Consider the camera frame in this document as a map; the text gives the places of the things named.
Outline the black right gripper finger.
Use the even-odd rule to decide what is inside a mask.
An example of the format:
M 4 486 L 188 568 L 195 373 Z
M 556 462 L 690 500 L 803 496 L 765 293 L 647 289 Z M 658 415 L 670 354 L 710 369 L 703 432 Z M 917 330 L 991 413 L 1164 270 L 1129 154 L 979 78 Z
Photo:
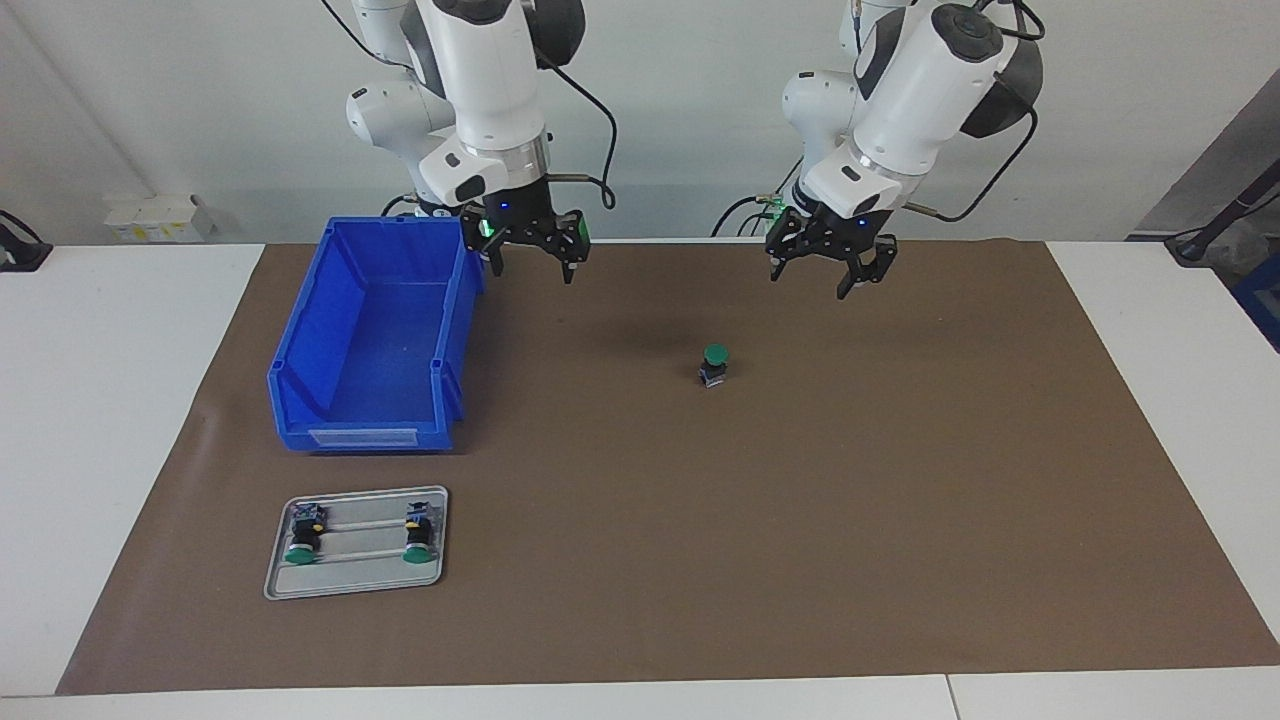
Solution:
M 589 259 L 591 250 L 584 214 L 572 210 L 541 218 L 540 233 L 541 250 L 559 263 L 563 283 L 572 284 L 575 273 Z
M 493 225 L 480 204 L 466 204 L 462 206 L 462 238 L 466 249 L 475 252 L 485 261 L 494 277 L 502 277 L 506 269 L 506 260 L 502 249 L 506 245 L 508 231 Z

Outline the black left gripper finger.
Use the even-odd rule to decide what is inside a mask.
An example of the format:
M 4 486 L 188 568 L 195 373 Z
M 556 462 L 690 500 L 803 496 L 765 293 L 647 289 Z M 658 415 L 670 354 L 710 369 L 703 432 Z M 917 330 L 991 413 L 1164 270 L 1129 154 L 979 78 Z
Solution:
M 771 260 L 771 282 L 777 282 L 787 264 L 812 255 L 812 238 L 808 236 L 809 217 L 799 210 L 783 210 L 765 233 L 765 254 Z
M 870 259 L 855 252 L 846 260 L 847 270 L 837 286 L 837 300 L 844 301 L 854 290 L 865 284 L 878 284 L 892 266 L 899 242 L 895 234 L 878 234 L 870 246 Z

